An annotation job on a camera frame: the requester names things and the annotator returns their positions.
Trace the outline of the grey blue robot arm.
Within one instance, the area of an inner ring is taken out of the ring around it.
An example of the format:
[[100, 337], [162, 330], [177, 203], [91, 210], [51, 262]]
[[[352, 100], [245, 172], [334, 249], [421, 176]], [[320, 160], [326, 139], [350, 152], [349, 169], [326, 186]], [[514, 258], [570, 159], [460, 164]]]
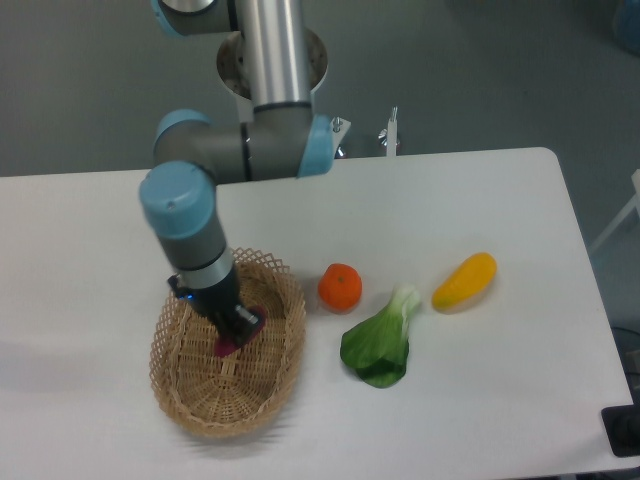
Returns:
[[221, 184], [327, 173], [335, 155], [330, 119], [313, 111], [302, 8], [297, 1], [156, 1], [158, 23], [186, 37], [239, 34], [253, 118], [217, 128], [194, 110], [167, 114], [154, 168], [139, 188], [144, 216], [173, 273], [174, 295], [218, 331], [215, 354], [242, 348], [265, 316], [245, 306], [217, 213]]

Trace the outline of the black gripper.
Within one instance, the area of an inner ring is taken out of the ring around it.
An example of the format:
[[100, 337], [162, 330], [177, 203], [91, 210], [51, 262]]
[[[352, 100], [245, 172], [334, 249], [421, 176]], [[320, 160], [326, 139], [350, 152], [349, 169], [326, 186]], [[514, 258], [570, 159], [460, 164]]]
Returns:
[[[173, 294], [187, 301], [199, 315], [218, 330], [216, 348], [237, 348], [249, 343], [261, 330], [261, 308], [244, 307], [240, 300], [238, 275], [232, 269], [220, 282], [207, 288], [188, 287], [174, 274], [168, 280]], [[222, 319], [234, 312], [234, 324]]]

